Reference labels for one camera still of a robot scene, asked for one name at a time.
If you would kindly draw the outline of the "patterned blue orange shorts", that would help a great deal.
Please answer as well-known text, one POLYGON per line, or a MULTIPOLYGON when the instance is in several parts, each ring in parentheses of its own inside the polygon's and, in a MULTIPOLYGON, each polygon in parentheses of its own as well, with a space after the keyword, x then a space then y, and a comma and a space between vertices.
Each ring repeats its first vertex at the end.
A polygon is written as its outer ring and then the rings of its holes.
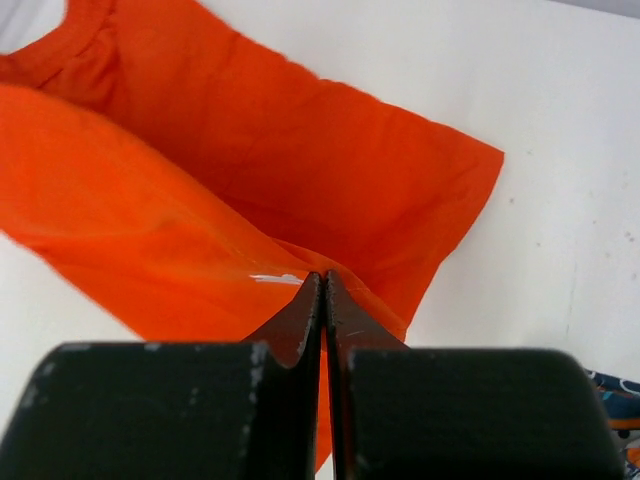
POLYGON ((639 478, 639 383, 587 370, 604 405, 625 478, 639 478))

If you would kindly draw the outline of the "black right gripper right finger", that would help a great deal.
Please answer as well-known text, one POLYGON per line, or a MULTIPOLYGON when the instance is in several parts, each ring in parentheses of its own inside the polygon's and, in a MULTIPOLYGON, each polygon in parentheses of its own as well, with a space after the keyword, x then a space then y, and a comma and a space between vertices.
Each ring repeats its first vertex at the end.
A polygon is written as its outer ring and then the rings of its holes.
POLYGON ((326 278, 338 479, 620 479, 596 390, 549 349, 411 348, 326 278))

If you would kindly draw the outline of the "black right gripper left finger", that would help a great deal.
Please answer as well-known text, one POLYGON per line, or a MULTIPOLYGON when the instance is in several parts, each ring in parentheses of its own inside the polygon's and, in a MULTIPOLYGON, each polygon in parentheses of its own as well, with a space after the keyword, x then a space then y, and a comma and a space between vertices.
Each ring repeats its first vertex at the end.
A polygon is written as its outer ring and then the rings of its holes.
POLYGON ((238 343, 66 343, 1 441, 5 479, 310 479, 321 278, 238 343))

